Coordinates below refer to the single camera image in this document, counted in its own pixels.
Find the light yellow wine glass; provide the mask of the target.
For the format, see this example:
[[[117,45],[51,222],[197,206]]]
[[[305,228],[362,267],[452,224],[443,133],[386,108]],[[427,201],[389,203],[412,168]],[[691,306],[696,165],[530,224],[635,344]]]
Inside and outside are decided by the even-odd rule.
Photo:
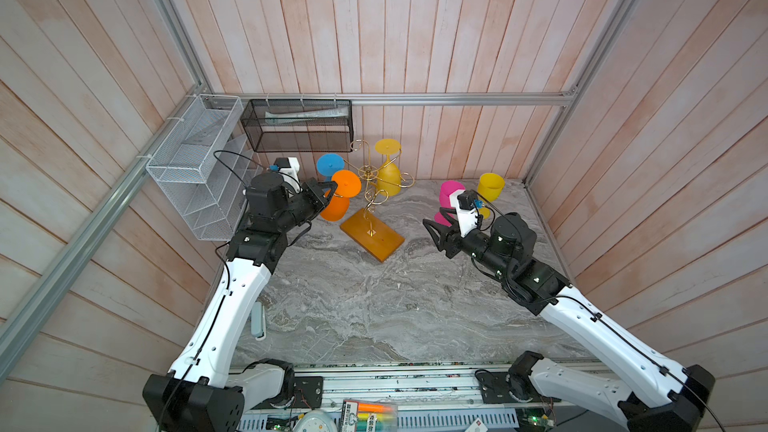
[[[494,202],[500,195],[505,187],[505,180],[502,176],[495,173],[484,173],[479,178],[477,192],[481,207],[479,212],[484,219],[488,219],[491,215],[491,209],[487,206],[487,203]]]

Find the pink wine glass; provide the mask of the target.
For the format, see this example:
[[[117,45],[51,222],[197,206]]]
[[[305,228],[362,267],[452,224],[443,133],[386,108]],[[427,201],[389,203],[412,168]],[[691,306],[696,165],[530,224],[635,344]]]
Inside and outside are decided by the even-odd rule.
[[[451,196],[459,191],[463,192],[466,189],[466,187],[458,181],[449,180],[442,183],[440,187],[440,193],[439,193],[439,208],[452,208],[450,198]],[[434,220],[444,226],[449,227],[451,225],[450,221],[447,220],[440,211],[438,211],[435,216]]]

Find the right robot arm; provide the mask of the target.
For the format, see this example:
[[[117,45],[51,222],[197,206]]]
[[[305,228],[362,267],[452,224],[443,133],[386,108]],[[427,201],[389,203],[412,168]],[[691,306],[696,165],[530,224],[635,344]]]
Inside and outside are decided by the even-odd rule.
[[[470,257],[515,303],[558,327],[606,365],[616,379],[575,370],[526,351],[507,372],[509,395],[521,402],[553,398],[608,418],[628,431],[694,431],[708,413],[714,376],[654,351],[592,305],[560,272],[533,256],[537,235],[517,213],[488,232],[462,211],[423,222],[447,258]]]

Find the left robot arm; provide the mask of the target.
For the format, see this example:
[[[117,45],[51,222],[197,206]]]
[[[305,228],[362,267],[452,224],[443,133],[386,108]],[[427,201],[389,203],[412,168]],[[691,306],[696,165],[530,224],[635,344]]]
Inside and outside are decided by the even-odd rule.
[[[293,187],[277,171],[251,180],[246,212],[229,241],[223,276],[208,307],[169,371],[151,375],[143,388],[158,430],[235,431],[242,415],[259,404],[292,406],[292,364],[258,359],[234,373],[232,359],[259,295],[292,244],[289,231],[308,231],[337,187],[314,178]]]

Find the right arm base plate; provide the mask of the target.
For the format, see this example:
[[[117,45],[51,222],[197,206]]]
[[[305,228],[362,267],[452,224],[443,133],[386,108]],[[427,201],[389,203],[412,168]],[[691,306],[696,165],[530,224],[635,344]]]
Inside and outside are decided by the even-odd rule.
[[[485,404],[525,404],[541,402],[545,405],[559,403],[560,399],[541,396],[533,389],[520,388],[517,384],[510,383],[507,372],[491,372],[487,369],[474,371],[474,378],[478,383],[482,400]]]

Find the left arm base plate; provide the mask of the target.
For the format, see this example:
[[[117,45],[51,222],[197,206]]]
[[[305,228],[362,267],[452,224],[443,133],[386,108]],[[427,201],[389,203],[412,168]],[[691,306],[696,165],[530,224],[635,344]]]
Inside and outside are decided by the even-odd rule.
[[[272,410],[288,408],[316,409],[322,404],[324,378],[322,376],[293,376],[286,393],[266,399],[250,410]]]

